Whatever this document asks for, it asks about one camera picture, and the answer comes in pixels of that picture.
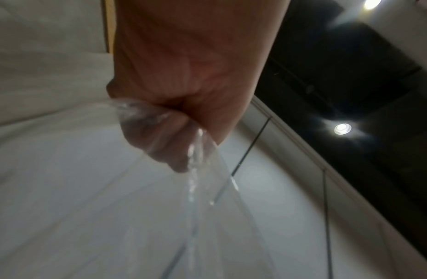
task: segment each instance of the recessed ceiling light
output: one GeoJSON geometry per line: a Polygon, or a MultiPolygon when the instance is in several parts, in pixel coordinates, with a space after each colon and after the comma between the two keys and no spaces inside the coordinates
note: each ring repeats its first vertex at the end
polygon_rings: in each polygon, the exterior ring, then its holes
{"type": "Polygon", "coordinates": [[[351,125],[347,123],[339,124],[334,128],[337,135],[345,135],[351,131],[351,125]]]}
{"type": "Polygon", "coordinates": [[[365,1],[365,4],[364,4],[364,8],[365,8],[366,10],[372,10],[372,9],[376,8],[376,7],[377,7],[377,5],[379,5],[379,3],[380,3],[381,1],[382,1],[382,0],[366,0],[366,1],[365,1]]]}

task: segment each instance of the ceiling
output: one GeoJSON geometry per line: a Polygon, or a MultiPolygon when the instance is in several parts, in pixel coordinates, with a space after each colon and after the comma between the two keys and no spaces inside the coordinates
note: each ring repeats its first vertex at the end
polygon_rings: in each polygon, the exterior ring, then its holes
{"type": "Polygon", "coordinates": [[[427,10],[398,34],[349,1],[292,0],[256,95],[427,258],[427,10]]]}

